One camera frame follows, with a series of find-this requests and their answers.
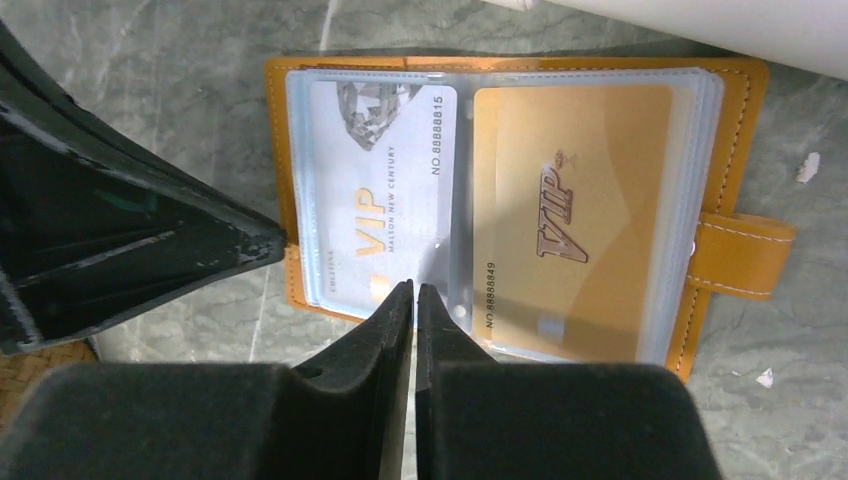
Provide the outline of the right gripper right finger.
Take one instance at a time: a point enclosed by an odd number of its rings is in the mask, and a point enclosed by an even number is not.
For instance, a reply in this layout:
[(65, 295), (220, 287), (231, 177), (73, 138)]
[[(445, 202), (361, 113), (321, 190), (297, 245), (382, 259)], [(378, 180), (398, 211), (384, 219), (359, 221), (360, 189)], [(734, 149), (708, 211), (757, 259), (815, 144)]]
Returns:
[(718, 479), (679, 378), (640, 364), (501, 363), (418, 296), (422, 479)]

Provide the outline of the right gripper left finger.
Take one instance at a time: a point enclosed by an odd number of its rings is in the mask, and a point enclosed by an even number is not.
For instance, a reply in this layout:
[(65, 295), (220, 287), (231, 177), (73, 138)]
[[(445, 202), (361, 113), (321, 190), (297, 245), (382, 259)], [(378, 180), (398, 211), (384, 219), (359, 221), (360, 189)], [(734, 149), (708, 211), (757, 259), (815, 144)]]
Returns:
[(5, 479), (397, 479), (414, 287), (305, 362), (60, 368), (1, 439)]

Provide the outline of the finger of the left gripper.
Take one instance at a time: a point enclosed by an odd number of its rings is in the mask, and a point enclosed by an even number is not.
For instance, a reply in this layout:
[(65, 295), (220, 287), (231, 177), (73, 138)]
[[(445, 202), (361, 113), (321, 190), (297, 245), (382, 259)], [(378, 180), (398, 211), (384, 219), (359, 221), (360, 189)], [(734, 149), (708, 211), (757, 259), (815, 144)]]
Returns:
[(77, 105), (1, 33), (1, 351), (91, 337), (282, 260), (286, 233)]

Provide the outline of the woven brown divided tray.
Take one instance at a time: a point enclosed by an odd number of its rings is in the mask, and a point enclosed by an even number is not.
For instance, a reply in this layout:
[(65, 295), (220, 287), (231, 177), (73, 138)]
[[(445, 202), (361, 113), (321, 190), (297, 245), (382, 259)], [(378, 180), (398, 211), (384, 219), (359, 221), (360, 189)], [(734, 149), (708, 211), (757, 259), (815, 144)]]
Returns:
[(61, 366), (98, 362), (90, 340), (1, 356), (1, 431), (6, 430), (17, 415), (28, 392), (49, 372)]

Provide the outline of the orange leather card holder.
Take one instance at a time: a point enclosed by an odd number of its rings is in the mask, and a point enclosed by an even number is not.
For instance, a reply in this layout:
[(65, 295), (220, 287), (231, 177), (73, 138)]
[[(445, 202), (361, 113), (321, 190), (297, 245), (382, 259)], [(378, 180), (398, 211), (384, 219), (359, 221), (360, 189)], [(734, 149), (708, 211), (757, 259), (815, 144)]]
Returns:
[(721, 293), (750, 300), (769, 299), (797, 232), (795, 227), (783, 222), (735, 210), (769, 77), (765, 63), (750, 57), (311, 56), (267, 60), (264, 71), (272, 151), (282, 225), (288, 234), (283, 263), (289, 304), (301, 310), (311, 308), (305, 299), (301, 272), (300, 243), (304, 236), (296, 225), (288, 133), (291, 122), (287, 118), (284, 98), (288, 72), (327, 68), (389, 72), (563, 73), (683, 67), (698, 67), (716, 73), (725, 87), (696, 231), (699, 244), (689, 263), (665, 356), (666, 368), (682, 381), (688, 381), (711, 294)]

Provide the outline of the gold VIP card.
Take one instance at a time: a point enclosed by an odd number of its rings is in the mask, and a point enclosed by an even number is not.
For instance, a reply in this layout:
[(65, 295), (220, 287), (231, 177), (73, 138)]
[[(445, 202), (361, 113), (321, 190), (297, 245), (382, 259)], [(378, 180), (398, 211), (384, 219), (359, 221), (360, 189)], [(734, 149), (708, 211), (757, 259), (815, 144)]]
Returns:
[(675, 92), (474, 97), (472, 331), (571, 361), (637, 357)]

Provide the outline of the silver VIP card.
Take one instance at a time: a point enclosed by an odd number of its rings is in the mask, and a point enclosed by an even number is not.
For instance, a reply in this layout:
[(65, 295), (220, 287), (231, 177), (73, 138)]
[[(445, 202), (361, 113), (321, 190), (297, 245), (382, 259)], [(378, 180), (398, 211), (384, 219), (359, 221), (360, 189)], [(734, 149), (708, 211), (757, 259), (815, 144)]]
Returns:
[(450, 233), (457, 107), (448, 85), (311, 85), (310, 304), (365, 318), (396, 284), (437, 271)]

